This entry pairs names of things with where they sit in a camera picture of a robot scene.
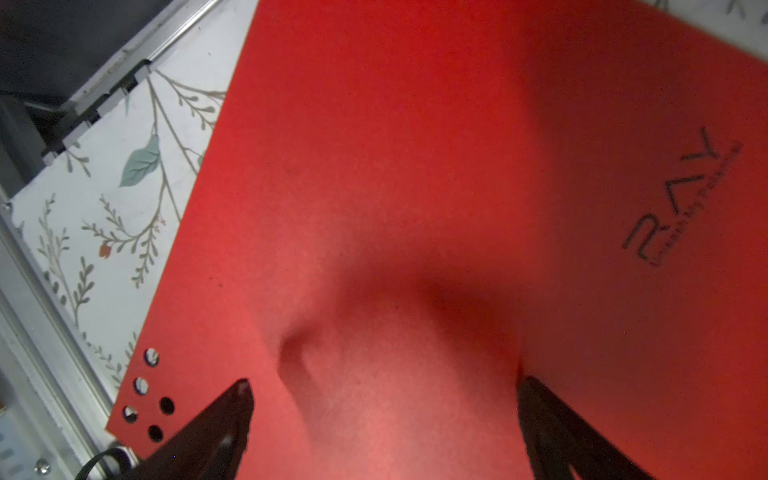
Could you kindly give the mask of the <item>red folder with black inside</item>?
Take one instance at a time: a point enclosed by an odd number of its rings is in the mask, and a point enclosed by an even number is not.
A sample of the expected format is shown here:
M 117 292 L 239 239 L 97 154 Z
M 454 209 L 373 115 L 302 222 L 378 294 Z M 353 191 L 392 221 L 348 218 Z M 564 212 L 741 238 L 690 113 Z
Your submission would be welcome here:
M 767 475 L 767 65 L 638 1 L 263 1 L 107 428 L 241 479 L 527 479 L 546 385 Z

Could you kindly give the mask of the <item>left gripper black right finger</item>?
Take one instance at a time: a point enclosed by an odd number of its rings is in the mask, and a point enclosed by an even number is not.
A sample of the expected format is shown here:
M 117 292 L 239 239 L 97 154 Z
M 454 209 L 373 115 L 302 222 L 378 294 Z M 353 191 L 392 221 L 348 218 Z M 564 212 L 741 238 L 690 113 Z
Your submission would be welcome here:
M 517 402 L 536 480 L 651 478 L 538 379 L 519 383 Z

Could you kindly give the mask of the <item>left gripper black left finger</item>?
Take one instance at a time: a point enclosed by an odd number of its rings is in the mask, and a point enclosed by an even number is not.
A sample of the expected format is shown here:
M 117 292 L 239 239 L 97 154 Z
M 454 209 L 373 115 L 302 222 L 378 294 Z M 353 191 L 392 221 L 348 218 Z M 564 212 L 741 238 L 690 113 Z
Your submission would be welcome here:
M 254 398 L 240 379 L 148 460 L 118 475 L 143 480 L 233 480 L 246 450 Z

